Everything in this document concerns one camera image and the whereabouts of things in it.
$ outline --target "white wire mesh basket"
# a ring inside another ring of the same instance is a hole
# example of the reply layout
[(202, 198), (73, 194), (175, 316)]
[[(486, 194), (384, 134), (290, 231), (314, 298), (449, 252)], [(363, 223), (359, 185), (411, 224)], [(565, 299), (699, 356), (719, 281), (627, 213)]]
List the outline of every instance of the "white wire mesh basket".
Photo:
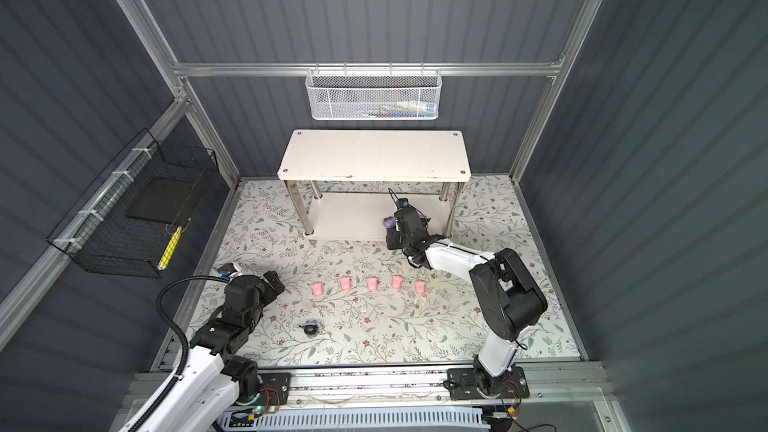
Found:
[(326, 76), (306, 74), (312, 118), (317, 120), (434, 120), (442, 77)]

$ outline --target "leaf pattern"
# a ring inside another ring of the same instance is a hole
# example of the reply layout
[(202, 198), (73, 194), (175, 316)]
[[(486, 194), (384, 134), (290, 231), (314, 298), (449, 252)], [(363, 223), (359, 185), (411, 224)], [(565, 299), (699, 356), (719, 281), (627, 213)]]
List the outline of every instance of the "leaf pattern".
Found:
[[(439, 193), (435, 182), (319, 182), (323, 191)], [(304, 203), (309, 183), (300, 183)], [(514, 189), (506, 176), (476, 176), (458, 200), (452, 240), (471, 248), (513, 248), (542, 288), (548, 310), (532, 328), (519, 358), (575, 357), (578, 350), (564, 320), (541, 256), (533, 244)], [(411, 268), (399, 251), (371, 242), (320, 241), (311, 245), (281, 181), (244, 185), (240, 203), (216, 256), (216, 267), (238, 261), (257, 271), (275, 270), (286, 286), (240, 350), (261, 366), (369, 364), (469, 360), (479, 352), (488, 327), (472, 285), (439, 271)], [(339, 285), (352, 278), (352, 288)], [(390, 287), (401, 275), (400, 290)], [(379, 279), (370, 292), (369, 277)], [(425, 296), (414, 283), (427, 282)], [(321, 282), (324, 294), (310, 286)], [(206, 285), (187, 333), (191, 336), (224, 300), (222, 284)], [(320, 323), (315, 337), (304, 334), (307, 320)]]

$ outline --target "black wire mesh basket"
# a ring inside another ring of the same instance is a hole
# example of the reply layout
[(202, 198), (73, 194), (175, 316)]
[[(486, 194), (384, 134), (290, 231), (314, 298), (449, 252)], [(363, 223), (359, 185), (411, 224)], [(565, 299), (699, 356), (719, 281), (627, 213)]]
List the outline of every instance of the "black wire mesh basket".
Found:
[(74, 226), (48, 237), (86, 272), (158, 278), (218, 173), (214, 151), (202, 147), (152, 142), (139, 152)]

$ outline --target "black robotic joint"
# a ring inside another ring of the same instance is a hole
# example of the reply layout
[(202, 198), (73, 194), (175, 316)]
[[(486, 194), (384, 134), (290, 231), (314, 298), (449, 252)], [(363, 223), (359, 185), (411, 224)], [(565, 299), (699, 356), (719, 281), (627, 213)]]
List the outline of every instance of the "black robotic joint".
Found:
[(448, 379), (443, 387), (448, 389), (451, 400), (479, 400), (502, 398), (521, 400), (531, 397), (525, 372), (520, 367), (506, 370), (504, 374), (492, 378), (485, 373), (477, 358), (472, 368), (447, 370)]
[(261, 389), (259, 370), (253, 360), (236, 355), (226, 363), (221, 373), (232, 377), (232, 381), (240, 383), (238, 401), (247, 401), (247, 398), (255, 396)]
[[(510, 248), (495, 254), (493, 260), (469, 271), (472, 285), (491, 330), (500, 338), (513, 341), (518, 334), (547, 310), (547, 299), (536, 285), (520, 256)], [(504, 289), (499, 280), (511, 282)]]
[(197, 330), (190, 346), (209, 348), (212, 354), (221, 354), (225, 363), (233, 359), (261, 320), (264, 307), (283, 291), (285, 285), (275, 272), (266, 272), (264, 279), (255, 275), (233, 278), (224, 287), (224, 304)]

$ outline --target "red wire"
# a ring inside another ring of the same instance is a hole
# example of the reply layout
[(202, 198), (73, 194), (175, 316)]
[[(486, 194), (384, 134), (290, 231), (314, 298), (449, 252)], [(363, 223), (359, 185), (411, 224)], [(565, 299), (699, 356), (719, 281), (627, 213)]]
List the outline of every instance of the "red wire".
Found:
[[(520, 386), (519, 386), (519, 385), (517, 385), (515, 382), (512, 382), (511, 380), (507, 380), (507, 384), (512, 384), (512, 385), (514, 386), (514, 388), (516, 388), (517, 390), (520, 390)], [(511, 388), (509, 388), (509, 386), (507, 386), (507, 390), (509, 390), (510, 392), (512, 392), (512, 389), (511, 389)], [(518, 402), (518, 405), (517, 405), (517, 407), (520, 407), (520, 404), (522, 404), (522, 403), (523, 403), (522, 399), (518, 399), (518, 396), (516, 395), (516, 393), (515, 393), (515, 392), (512, 392), (512, 395), (514, 396), (514, 399), (515, 399), (515, 400)]]
[(266, 392), (266, 406), (264, 407), (264, 414), (270, 409), (270, 392), (269, 389), (264, 387), (264, 391)]
[(269, 390), (272, 390), (275, 393), (275, 397), (277, 397), (277, 406), (275, 408), (275, 412), (277, 412), (280, 409), (280, 394), (278, 394), (277, 390), (275, 389), (266, 389), (266, 390), (267, 390), (267, 393), (266, 393), (267, 398), (269, 398), (270, 396)]

